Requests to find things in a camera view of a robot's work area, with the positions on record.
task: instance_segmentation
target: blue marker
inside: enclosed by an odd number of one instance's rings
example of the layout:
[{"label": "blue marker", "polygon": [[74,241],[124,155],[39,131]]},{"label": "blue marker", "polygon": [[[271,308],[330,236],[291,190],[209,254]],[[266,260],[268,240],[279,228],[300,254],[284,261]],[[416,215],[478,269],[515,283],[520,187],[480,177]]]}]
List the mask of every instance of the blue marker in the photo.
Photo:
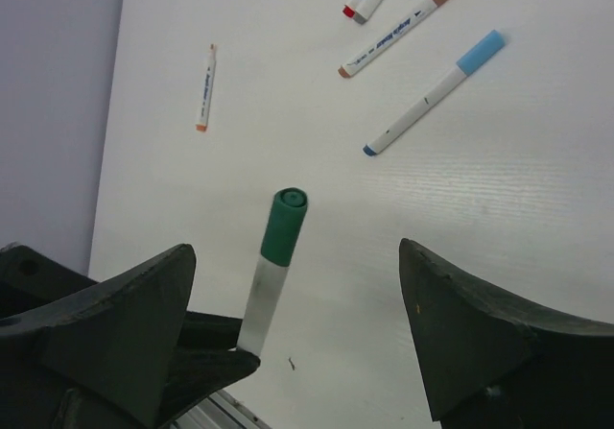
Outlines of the blue marker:
[{"label": "blue marker", "polygon": [[476,72],[506,45],[503,36],[492,31],[457,61],[448,73],[431,91],[418,100],[403,117],[381,134],[375,141],[368,143],[363,151],[367,155],[378,155],[384,151],[405,130],[415,124],[431,107],[435,106],[454,90],[462,81]]}]

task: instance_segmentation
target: orange marker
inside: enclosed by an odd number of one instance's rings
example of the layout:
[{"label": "orange marker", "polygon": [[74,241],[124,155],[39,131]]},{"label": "orange marker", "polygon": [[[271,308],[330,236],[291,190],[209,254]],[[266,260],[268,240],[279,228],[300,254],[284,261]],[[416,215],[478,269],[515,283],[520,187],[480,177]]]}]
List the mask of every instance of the orange marker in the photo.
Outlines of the orange marker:
[{"label": "orange marker", "polygon": [[209,48],[209,62],[207,63],[207,74],[204,77],[204,91],[202,93],[201,116],[196,130],[206,131],[209,124],[209,107],[211,106],[211,91],[213,90],[213,77],[215,76],[215,44]]}]

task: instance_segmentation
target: brown marker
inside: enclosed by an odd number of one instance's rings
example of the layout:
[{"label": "brown marker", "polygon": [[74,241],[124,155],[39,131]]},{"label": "brown marker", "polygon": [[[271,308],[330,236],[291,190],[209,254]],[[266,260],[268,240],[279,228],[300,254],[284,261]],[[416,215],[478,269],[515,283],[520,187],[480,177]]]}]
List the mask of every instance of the brown marker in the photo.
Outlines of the brown marker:
[{"label": "brown marker", "polygon": [[352,77],[447,1],[448,0],[422,0],[412,9],[409,16],[405,16],[394,25],[391,31],[387,31],[384,36],[381,36],[374,44],[371,44],[363,52],[348,61],[347,64],[340,67],[337,72],[346,79]]}]

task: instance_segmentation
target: white table surface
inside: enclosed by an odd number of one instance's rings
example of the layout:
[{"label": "white table surface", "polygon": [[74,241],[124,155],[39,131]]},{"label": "white table surface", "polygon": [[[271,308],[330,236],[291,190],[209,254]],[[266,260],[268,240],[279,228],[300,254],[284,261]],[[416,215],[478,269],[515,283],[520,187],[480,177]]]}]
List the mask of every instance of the white table surface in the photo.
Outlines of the white table surface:
[{"label": "white table surface", "polygon": [[[413,0],[363,27],[345,1],[124,0],[90,274],[191,243],[190,308],[242,316],[272,195],[301,187],[310,209],[262,367],[230,391],[274,428],[429,428],[402,237],[614,322],[614,0],[451,0],[351,80],[337,68]],[[362,153],[495,28],[503,51],[382,155]]]}]

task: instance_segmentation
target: light blue marker cap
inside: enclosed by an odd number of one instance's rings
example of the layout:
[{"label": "light blue marker cap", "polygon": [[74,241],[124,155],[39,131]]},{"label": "light blue marker cap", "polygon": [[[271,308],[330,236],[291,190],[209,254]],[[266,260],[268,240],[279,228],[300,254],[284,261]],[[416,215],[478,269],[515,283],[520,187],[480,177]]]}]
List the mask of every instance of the light blue marker cap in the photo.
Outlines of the light blue marker cap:
[{"label": "light blue marker cap", "polygon": [[491,31],[478,44],[457,61],[457,66],[469,77],[506,45],[498,31]]}]

